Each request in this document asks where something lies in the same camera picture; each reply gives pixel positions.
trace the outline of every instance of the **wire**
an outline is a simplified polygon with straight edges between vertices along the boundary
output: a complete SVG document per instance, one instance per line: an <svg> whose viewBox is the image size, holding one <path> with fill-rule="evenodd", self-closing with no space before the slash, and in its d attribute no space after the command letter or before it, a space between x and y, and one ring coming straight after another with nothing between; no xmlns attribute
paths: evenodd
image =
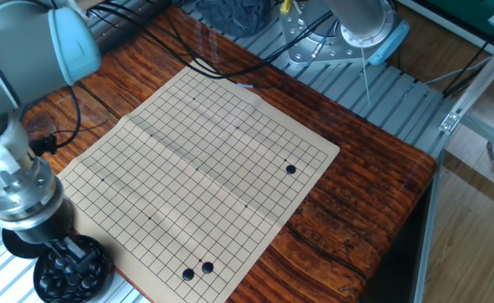
<svg viewBox="0 0 494 303"><path fill-rule="evenodd" d="M213 79L228 79L234 83L236 83L235 81L231 80L230 77L234 77L234 76L240 76L240 75L243 75L243 74L246 74L246 73L249 73L249 72L254 72L256 71L257 69L260 69L264 66L267 66L268 64L270 64L271 62L273 62L274 60L276 60L280 55L282 55L285 51L287 51L288 49L290 49L291 47L293 47L296 43L298 43L300 40L303 40L304 38L306 38L308 35L310 35L318 26L320 26L321 24L323 24L325 21L327 21L331 16L332 16L332 12L327 12L325 14L323 14L320 18L318 18L316 21L313 22L313 24L309 27L307 27L305 30L303 30L297 37L295 37L295 39L293 39L290 43L286 44L286 45L283 45L282 47L280 47L279 49L277 49L276 51L274 51L272 54L270 54L267 58L263 59L264 63L262 64L258 64L256 66L253 66L253 67L249 67L243 71L239 71L239 72L234 72L234 73L230 73L230 74L224 74L222 72L218 72L218 70L216 70L216 68L214 66L211 65L211 63L204 59L202 56L200 56L195 50L193 50L192 48L190 48L188 45L186 45L183 40L180 38L180 37L176 37L174 35L172 35L171 33L169 33L168 31L166 31L165 29L163 29L161 26L159 26L158 24L154 24L153 22L151 22L150 20L147 20L144 16L141 16L139 15L137 12L129 9L129 8L126 8L122 5L119 5L119 4L116 4L116 3L104 3L106 5L109 5L109 6L112 6L112 7L115 7L115 8L120 8L120 9L124 9L125 11L129 12L129 13L133 13L134 15L138 16L139 18L141 18L143 21L145 21L147 24L151 25L151 26L154 26L154 27L157 27L158 29L160 29L161 31L163 31L165 34L173 37L175 40L177 40L180 44L183 45L183 47L185 47L185 49L187 50L187 52L189 53L195 53L196 56L191 56L193 57L193 60L195 59L201 59L202 61L204 61L206 64L209 64L211 66L211 68L213 68L214 71L209 71L209 72L213 72L213 73L218 73L220 74L219 77L211 77ZM110 13L117 13L118 14L118 17L121 17L121 18L125 18L126 20L128 19L129 22L133 22L135 23L134 20L130 19L129 17L121 14L121 13L118 13L118 12L115 12L115 11L111 11L109 10ZM172 22L170 22L171 24L171 27L173 28L173 30L178 34L178 31L177 29L175 28L175 26L173 25ZM143 26L141 26L140 24L136 24L136 26L140 27L142 30L144 30L147 34L149 34L153 39L157 39L157 37L155 37L153 34L151 34L149 31L147 31L147 29L143 28Z"/></svg>
<svg viewBox="0 0 494 303"><path fill-rule="evenodd" d="M477 69L477 68L479 68L479 67L481 67L481 66L485 65L485 64L486 64L486 63L487 63L490 59L491 59L491 56L487 57L487 58L486 58L486 59L484 59L483 61L480 61L480 62L479 62L479 63L477 63L476 65L474 65L474 66L472 66L472 67L468 68L468 69L467 69L467 71L473 71L473 70L475 70L475 69ZM454 76L454 75L456 75L456 74L458 74L458 73L462 72L463 70L464 70L464 69L462 68L462 69L459 69L458 71L450 72L450 73L448 73L448 74L446 74L446 75L444 75L444 76L441 76L441 77L435 78L435 79L430 80L430 81L428 81L428 82L425 82L424 84L434 84L434 83L439 82L439 81L441 81L441 80L444 80L444 79L446 79L446 78L448 78L448 77L452 77L452 76Z"/></svg>
<svg viewBox="0 0 494 303"><path fill-rule="evenodd" d="M119 26L119 25L117 25L117 24L113 24L112 22L108 21L108 20L107 20L107 19L105 19L103 16L101 16L100 14L98 14L98 12L96 12L96 11L95 11L95 9L89 9L89 10L88 10L88 12L92 13L92 14L93 14L93 16L95 16L95 17L97 17L97 18L101 19L101 21L105 22L106 24L108 24L108 25L112 26L112 27L113 27L113 28L115 28L115 29L123 30L124 32L128 32L128 33L130 33L130 32L132 31L132 30L130 30L130 29L124 29L124 28L122 28L121 26ZM149 42L149 43L151 43L151 44L153 44L153 45L160 46L160 45L159 45L159 44L157 44L155 41L151 41L151 40L147 39L147 38L146 38L145 36L143 36L143 35L142 35L141 37L142 37L142 39L144 39L145 41L147 41L147 42Z"/></svg>
<svg viewBox="0 0 494 303"><path fill-rule="evenodd" d="M69 94L71 94L71 98L72 98L72 104L74 105L75 107L75 111L77 113L77 126L75 127L75 130L72 132L72 135L69 139L67 139L65 142L61 143L61 144L58 144L56 146L56 148L62 148L64 146L67 146L69 145L73 140L75 140L75 138L77 137L78 135L78 132L80 131L80 126L82 124L82 116L80 115L80 106L78 106L78 99L77 99L77 96L75 95L75 92L72 90L72 87L67 87L67 90L69 91Z"/></svg>
<svg viewBox="0 0 494 303"><path fill-rule="evenodd" d="M181 36L175 36L175 35L173 35L172 33L168 32L165 29L163 29L158 24L154 24L153 22L147 20L145 17L139 15L137 12L134 12L133 10L131 10L129 8L125 8L124 6L121 6L121 5L116 4L116 3L104 3L104 5L109 5L109 6L114 7L114 8L124 9L125 11L130 12L130 13L133 13L134 15L140 17L147 24L149 24L151 26L154 26L154 27L157 27L162 32L164 32L166 35L169 35L170 37L172 37L173 39L175 39L178 43L180 43L183 46L183 48L185 48L185 50L189 53L189 55L191 56L191 58L194 61L202 60L206 65L209 66L209 67L206 67L206 66L203 66L202 65L203 67L201 67L201 68L205 69L205 72L204 71L201 71L197 67L191 66L188 62L186 62L183 58L181 58L177 53L175 53L169 46L167 46L166 44L164 44L164 42L162 42L160 39L158 39L149 30L147 30L146 28L144 28L143 25L138 24L135 20L131 19L130 17L128 17L128 16L126 16L126 15L124 15L122 13L119 13L119 12L117 12L117 11L111 9L111 8L107 8L107 7L103 6L103 5L98 5L97 6L97 9L100 9L100 10L102 10L104 12L107 12L107 13L114 14L114 15L116 15L116 16L124 19L125 21L128 21L128 22L132 23L136 27L140 28L147 35L149 35L152 39L154 39L169 54L171 54L172 56L174 56L176 59L178 59L179 61L181 61L185 66L189 67L190 69L192 69L192 70L194 70L194 71L196 71L196 72L198 72L198 73L200 73L200 74L202 74L202 75L204 75L206 77L209 77L211 79L227 79L227 80L229 80L229 81L231 81L233 83L240 84L242 86L249 87L249 88L262 88L262 87L259 87L258 85L255 85L255 84L238 83L238 82L232 80L231 77L240 76L240 75L243 75L243 74L246 74L246 73L249 73L249 72L254 72L257 69L260 69L260 68L262 68L264 66L267 66L268 64L270 64L271 62L273 62L274 60L276 60L285 51L287 51L288 49L290 49L291 47L293 47L297 42L299 42L300 40L302 40L302 39L306 38L308 35L310 35L318 26L320 26L321 24L323 24L325 21L327 21L332 16L332 13L331 12L327 12L327 13L323 14L313 24L311 24L310 26L308 26L297 37L295 37L295 39L293 39L290 43L281 46L276 51L274 51L273 53L271 53L268 57L266 57L265 59L263 59L263 63L260 63L260 64L258 64L256 66L249 67L249 68L244 69L244 70L239 71L239 72L233 72L233 73L225 74L223 72L218 71L218 69L216 69L215 66L209 60L205 59L198 52L196 52L191 47L189 47L183 41L183 39L181 38ZM170 20L168 20L168 21L170 22L170 25L173 28L173 31L177 35L179 35L179 32L177 31L177 29L175 28L175 26L173 25L173 23Z"/></svg>
<svg viewBox="0 0 494 303"><path fill-rule="evenodd" d="M451 93L449 93L449 90L452 89L452 87L456 84L456 82L464 75L464 73L469 69L469 67L471 66L471 64L473 64L473 62L481 55L481 53L486 49L486 47L489 45L488 42L485 42L484 45L476 52L476 54L473 56L473 58L467 63L467 65L465 65L464 69L462 69L461 72L458 73L458 76L456 76L451 82L450 84L443 90L443 96L446 98L448 97ZM468 82L470 80L473 79L473 77L469 78L467 77L465 80L463 80L462 82L464 82L463 85L465 85L465 82Z"/></svg>
<svg viewBox="0 0 494 303"><path fill-rule="evenodd" d="M98 128L98 127L101 127L101 126L107 124L110 121L110 118L111 118L111 113L110 113L109 110L107 110L107 114L108 115L107 115L106 119L103 122L101 122L101 123L99 123L99 124L97 124L95 126L92 126L90 128L83 128L80 131L78 131L78 133L81 133L81 132L84 132L84 131L89 131L89 130L94 130L94 129ZM60 133L66 133L66 132L71 132L72 133L72 132L75 132L75 131L74 130L56 130L51 135L60 134Z"/></svg>
<svg viewBox="0 0 494 303"><path fill-rule="evenodd" d="M471 85L471 81L473 78L476 77L476 75L479 74L479 72L482 71L483 66L479 67L478 69L474 70L469 76L467 76L464 80L458 82L458 84L454 85L445 95L444 98L452 98L465 90L467 87Z"/></svg>

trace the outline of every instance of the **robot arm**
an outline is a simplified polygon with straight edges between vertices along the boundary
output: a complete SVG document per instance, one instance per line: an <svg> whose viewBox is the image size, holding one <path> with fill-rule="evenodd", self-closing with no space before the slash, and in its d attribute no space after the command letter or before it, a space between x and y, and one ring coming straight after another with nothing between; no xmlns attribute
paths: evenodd
<svg viewBox="0 0 494 303"><path fill-rule="evenodd" d="M30 243L65 238L72 211L13 112L93 73L100 54L72 9L0 1L0 226Z"/></svg>

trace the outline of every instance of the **black cable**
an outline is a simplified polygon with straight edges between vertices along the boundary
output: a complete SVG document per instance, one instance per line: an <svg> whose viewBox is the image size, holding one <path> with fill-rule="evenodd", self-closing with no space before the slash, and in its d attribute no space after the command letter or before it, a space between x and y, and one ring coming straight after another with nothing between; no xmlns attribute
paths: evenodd
<svg viewBox="0 0 494 303"><path fill-rule="evenodd" d="M213 68L215 70L215 71L210 71L207 68L205 68L206 71L220 74L220 76L218 76L218 77L211 77L211 78L213 78L213 79L228 79L228 80L230 80L230 81L232 81L234 83L236 83L236 82L233 81L233 80L231 80L230 77L240 76L240 75L243 75L243 74L246 74L246 73L249 73L249 72L254 72L257 69L260 69L260 68L262 68L264 66L267 66L268 64L270 64L271 62L273 62L274 60L276 60L285 51L287 51L288 49L290 49L291 47L293 47L297 42L299 42L300 40L302 40L305 37L307 37L308 35L310 35L318 26L320 26L321 24L323 24L325 21L327 21L332 16L332 13L331 12L327 12L327 13L323 14L320 18L318 18L316 21L314 21L314 23L311 26L307 27L307 29L303 30L297 37L295 37L295 39L293 39L289 44L283 45L282 47L280 47L279 49L277 49L276 51L274 51L272 54L270 54L267 58L263 59L264 60L263 63L258 64L258 65L253 66L253 67L249 67L249 68L247 68L247 69L245 69L243 71L234 72L234 73L231 73L231 74L224 74L222 72L218 72L218 70L214 66L212 66L212 64L208 60L206 60L205 58L203 58L202 56L200 56L195 50L193 50L188 45L186 45L183 42L183 39L172 35L168 31L166 31L165 29L163 29L161 26L159 26L158 24L154 24L150 20L147 20L144 16L141 16L137 12L135 12L135 11L129 9L129 8L125 8L122 5L119 5L119 4L116 4L116 3L104 3L104 4L109 5L109 6L112 6L112 7L115 7L115 8L124 9L125 11L127 11L129 13L133 13L134 15L138 16L139 18L141 18L147 24L149 24L151 26L154 26L154 27L157 27L158 29L160 29L161 31L163 31L166 35L169 35L170 37L174 38L177 42L179 42L180 44L182 44L183 47L185 48L185 50L189 54L191 54L191 55L196 54L196 56L191 56L193 58L193 60L196 60L197 58L199 58L200 60L202 60L202 61L206 62L207 64L209 64L211 66L211 68ZM125 20L128 19L129 22L136 24L136 26L138 26L142 30L144 30L153 39L157 39L158 40L157 37L155 37L153 34L149 33L149 31L147 31L147 29L143 28L142 25L136 23L133 19L129 18L128 16L125 16L122 13L118 13L118 12L116 12L114 10L109 9L109 8L106 8L106 10L104 10L104 11L110 12L110 13L114 13L118 17L123 18ZM177 31L177 29L175 29L175 26L173 25L173 23L171 23L171 26L173 27L174 31L176 33L178 33L178 31Z"/></svg>
<svg viewBox="0 0 494 303"><path fill-rule="evenodd" d="M56 148L62 148L64 146L67 146L69 143L71 143L73 140L78 135L78 132L80 131L80 126L82 125L82 116L80 115L80 106L78 105L78 99L77 96L75 95L75 92L72 90L72 87L67 87L67 90L69 91L69 94L71 94L72 98L72 104L75 107L75 111L77 112L77 126L75 127L75 130L72 132L72 135L69 139L67 139L65 142L58 144Z"/></svg>
<svg viewBox="0 0 494 303"><path fill-rule="evenodd" d="M260 69L260 68L262 68L264 66L267 66L268 64L270 64L271 62L273 62L274 60L276 60L280 55L282 55L289 48L293 47L297 42L299 42L300 40L302 40L305 37L307 37L308 35L310 35L318 26L320 26L321 24L323 24L325 21L327 21L327 19L329 19L332 16L332 13L331 12L328 12L328 13L325 13L324 15L322 15L311 26L309 26L307 29L305 29L303 32L301 32L297 37L295 37L295 39L292 40L289 44L281 46L276 51L274 51L272 54L270 54L268 57L266 57L265 59L263 59L263 63L258 64L258 65L253 66L253 67L249 67L249 68L247 68L245 70L242 70L242 71L239 71L239 72L234 72L234 73L231 73L231 74L224 74L224 73L218 71L218 69L216 69L209 60L205 59L198 52L196 52L190 46L188 46L183 41L183 39L181 38L181 36L174 36L174 35L172 35L170 32L168 32L167 30L165 30L164 28L162 28L158 24L154 24L150 20L147 20L144 16L139 15L137 12L135 12L135 11L129 9L129 8L125 8L125 7L123 7L123 6L119 5L119 4L116 4L116 3L105 3L105 4L106 5L109 5L109 6L112 6L112 7L115 7L115 8L124 9L125 11L127 11L129 13L133 13L134 15L138 16L139 18L141 18L147 24L149 24L151 26L154 26L154 27L157 27L162 32L164 32L166 35L169 35L170 37L172 37L173 39L175 39L179 44L181 44L183 46L183 48L188 52L188 54L190 55L190 57L193 59L193 61L197 61L198 59L200 59L203 62L205 62L206 65L208 65L210 67L210 68L208 68L208 67L205 67L204 65L201 65L203 69L205 69L207 72L211 72L211 73L217 74L219 76L208 75L206 72L200 72L200 70L198 70L196 68L193 68L187 62L185 62L182 58L179 58L179 60L185 66L188 66L189 68L191 68L191 69L195 70L196 72L199 72L202 75L207 76L209 78L212 78L212 79L227 79L227 80L229 80L229 81L231 81L231 82L233 82L235 84L240 84L240 85L243 85L243 86L249 87L249 88L269 88L269 87L261 87L261 86L255 85L255 84L249 85L249 84L237 83L236 81L232 80L231 77L240 76L242 74L246 74L246 73L249 73L249 72L254 72L257 69ZM128 22L133 23L137 27L141 28L148 35L150 35L154 40L157 40L157 42L161 46L163 46L163 48L165 48L165 50L167 50L173 56L175 56L176 58L178 58L177 54L175 54L175 52L173 52L173 50L169 49L169 47L167 47L167 45L164 45L162 41L160 41L156 36L154 36L153 34L151 34L149 31L147 31L147 29L143 28L143 26L141 24L138 24L135 20L129 18L128 16L125 16L122 13L116 12L116 11L114 11L112 9L104 8L102 5L99 5L97 8L98 9L101 9L101 10L103 10L105 12L109 12L109 13L115 14L116 16L118 16L118 17L120 17L122 19L125 19ZM179 32L175 28L173 22L171 20L169 20L168 17L167 17L167 20L170 23L171 27L173 28L173 31L177 35L179 35Z"/></svg>
<svg viewBox="0 0 494 303"><path fill-rule="evenodd" d="M78 133L81 133L81 132L84 132L84 131L89 131L89 130L94 130L94 129L98 128L98 127L101 127L101 126L107 124L110 121L110 117L111 117L110 111L107 111L107 112L108 112L108 116L106 117L106 119L103 122L101 122L101 123L99 123L99 124L97 124L95 126L92 126L90 128L81 129L80 131L78 131ZM60 134L60 133L66 133L66 132L72 133L72 132L75 132L75 131L74 130L56 130L55 132L51 133L51 135Z"/></svg>
<svg viewBox="0 0 494 303"><path fill-rule="evenodd" d="M92 13L92 14L93 14L93 16L95 16L95 17L99 18L101 21L105 22L106 24L108 24L108 25L112 26L112 27L113 27L113 28L115 28L115 29L123 30L123 31L128 32L128 33L130 33L130 32L131 32L131 30L129 30L129 29L124 29L124 28L120 27L119 25L117 25L117 24L113 24L112 22L108 21L108 20L107 20L107 19L105 19L103 16L101 16L100 14L98 14L97 12L95 12L95 10L94 10L94 9L89 9L89 10L88 10L88 12ZM153 45L160 46L160 45L158 45L155 41L151 41L151 40L147 39L147 38L146 38L145 36L143 36L143 35L142 35L142 39L144 39L145 41L147 41L147 42L149 42L149 43L151 43L151 44L153 44Z"/></svg>
<svg viewBox="0 0 494 303"><path fill-rule="evenodd" d="M444 97L445 98L452 98L453 96L457 95L459 92L461 92L462 90L466 89L470 84L471 84L471 81L473 81L473 79L476 77L476 75L479 74L479 72L482 71L482 68L484 68L483 66L480 67L480 68L477 68L476 70L474 70L470 75L468 75L467 77L464 78L464 80L456 83L456 85L454 85L445 95Z"/></svg>
<svg viewBox="0 0 494 303"><path fill-rule="evenodd" d="M489 45L488 42L485 42L484 45L476 52L476 54L473 56L473 58L467 63L467 65L464 67L464 69L461 70L461 72L458 73L458 75L450 82L450 84L443 90L443 96L447 98L450 96L449 90L453 87L453 85L464 75L465 72L467 72L467 69L475 62L475 60L481 55L481 53L486 49L486 47Z"/></svg>
<svg viewBox="0 0 494 303"><path fill-rule="evenodd" d="M86 91L86 93L88 93L90 96L92 96L92 98L94 98L97 102L99 102L101 105L103 105L103 107L109 113L113 114L114 117L116 117L117 119L120 119L121 118L121 116L119 116L118 114L116 114L99 96L97 96L92 91L90 91L89 88L86 87L82 82L78 81L77 82L77 85L78 85L78 87L80 87L81 89L83 89L84 91Z"/></svg>
<svg viewBox="0 0 494 303"><path fill-rule="evenodd" d="M119 13L117 11L114 11L113 9L111 8L106 8L106 7L103 7L101 5L98 5L97 6L97 9L99 10L102 10L106 13L111 13L111 14L114 14L120 18L122 18L123 20L125 21L128 21L130 23L132 23L134 26L138 27L140 30L142 30L144 33L146 33L147 35L149 35L152 39L154 39L166 52L168 52L170 55L172 55L173 57L175 57L176 59L178 59L181 63L183 63L186 67L190 68L191 70L197 72L197 73L200 73L208 78L211 78L211 79L221 79L221 77L218 77L218 76L214 76L214 75L210 75L208 74L207 72L203 72L201 71L200 69L194 67L194 66L191 66L188 62L186 62L179 54L177 54L175 51L173 51L168 45L166 45L164 42L162 42L160 39L158 39L154 34L152 34L149 30L147 30L146 28L144 28L142 25L138 24L135 20L125 16L124 14L122 13Z"/></svg>

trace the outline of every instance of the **grid line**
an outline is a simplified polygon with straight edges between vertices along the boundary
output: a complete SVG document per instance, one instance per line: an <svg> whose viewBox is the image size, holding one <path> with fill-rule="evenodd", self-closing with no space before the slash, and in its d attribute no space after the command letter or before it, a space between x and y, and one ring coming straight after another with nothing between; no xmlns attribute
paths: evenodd
<svg viewBox="0 0 494 303"><path fill-rule="evenodd" d="M328 155L189 72L65 177L66 196L185 302L214 302ZM288 165L296 173L288 174ZM201 261L215 264L199 274ZM186 268L197 273L181 279Z"/></svg>

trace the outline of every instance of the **metal bracket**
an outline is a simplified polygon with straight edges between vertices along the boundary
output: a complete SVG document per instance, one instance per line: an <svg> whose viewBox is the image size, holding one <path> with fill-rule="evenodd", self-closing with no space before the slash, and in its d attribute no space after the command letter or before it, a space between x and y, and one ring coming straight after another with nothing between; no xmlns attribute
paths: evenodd
<svg viewBox="0 0 494 303"><path fill-rule="evenodd" d="M443 123L441 124L441 127L439 129L444 131L445 133L450 134L456 129L456 126L458 126L458 123L461 120L462 116L460 114L449 113L445 120L443 120Z"/></svg>

